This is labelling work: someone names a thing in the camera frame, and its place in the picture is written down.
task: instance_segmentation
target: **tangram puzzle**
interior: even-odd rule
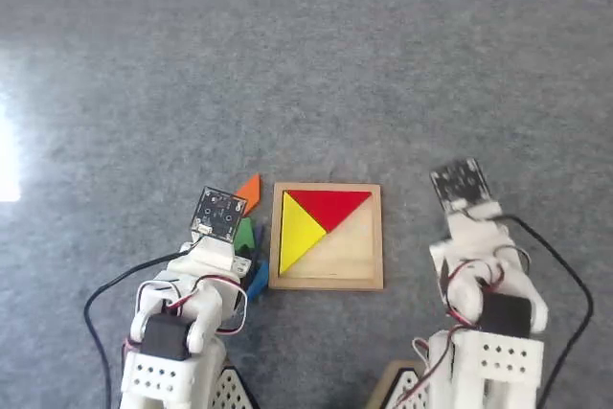
[[[270,287],[382,289],[377,185],[275,184]]]

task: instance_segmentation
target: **green puzzle piece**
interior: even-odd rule
[[[253,240],[253,228],[251,227],[251,217],[244,217],[238,225],[237,235],[234,237],[234,250],[238,251],[243,246],[255,249],[256,243]]]

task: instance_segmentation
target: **gray carpet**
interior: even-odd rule
[[[262,408],[359,408],[410,340],[449,326],[428,245],[428,172],[474,155],[594,290],[548,407],[613,407],[613,0],[0,0],[0,105],[22,197],[0,203],[0,406],[96,408],[86,297],[173,251],[205,184],[382,186],[386,288],[267,292],[231,359]],[[546,373],[584,312],[533,251]],[[119,345],[137,283],[95,322]]]

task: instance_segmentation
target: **wooden base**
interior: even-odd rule
[[[366,191],[372,195],[280,275],[283,193],[287,190]],[[368,184],[275,184],[268,283],[270,287],[285,289],[382,289],[380,187]]]

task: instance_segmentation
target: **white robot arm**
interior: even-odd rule
[[[218,334],[244,325],[247,308],[239,276],[249,261],[235,256],[233,238],[244,200],[205,188],[193,219],[187,254],[137,291],[122,380],[121,409],[211,407],[226,351]],[[242,319],[233,329],[223,321]],[[251,407],[244,401],[243,407]]]
[[[502,210],[474,159],[431,175],[449,238],[430,253],[443,304],[459,325],[429,338],[422,379],[386,407],[535,408],[543,343],[531,337],[545,330],[548,309],[528,277],[530,257],[492,220]]]

